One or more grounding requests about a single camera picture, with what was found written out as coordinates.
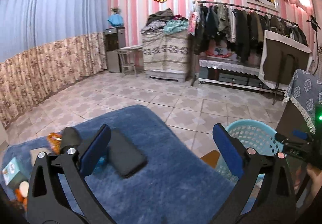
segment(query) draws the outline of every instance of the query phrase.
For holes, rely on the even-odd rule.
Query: human hand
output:
[[[307,165],[307,171],[308,175],[312,179],[311,194],[313,198],[315,198],[322,186],[322,171],[316,167],[313,167],[311,164]]]

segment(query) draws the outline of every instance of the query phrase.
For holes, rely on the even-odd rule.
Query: teal box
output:
[[[28,174],[24,171],[21,163],[16,157],[8,163],[8,165],[2,170],[4,183],[12,190],[18,189],[19,185],[23,181],[28,181]]]

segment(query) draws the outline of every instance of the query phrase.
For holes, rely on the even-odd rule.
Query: floral curtain panel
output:
[[[107,0],[0,0],[5,127],[61,87],[107,68],[107,9]]]

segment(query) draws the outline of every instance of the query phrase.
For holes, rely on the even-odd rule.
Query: black cord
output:
[[[318,70],[318,67],[319,67],[319,44],[318,44],[318,33],[315,32],[315,35],[317,37],[317,54],[318,54],[318,64],[317,64],[317,68],[315,69],[315,72],[313,73],[313,75],[315,75],[315,73],[317,72]]]

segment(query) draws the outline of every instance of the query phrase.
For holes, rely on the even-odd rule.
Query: blue curtain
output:
[[[0,0],[0,62],[30,48],[104,31],[107,0]]]

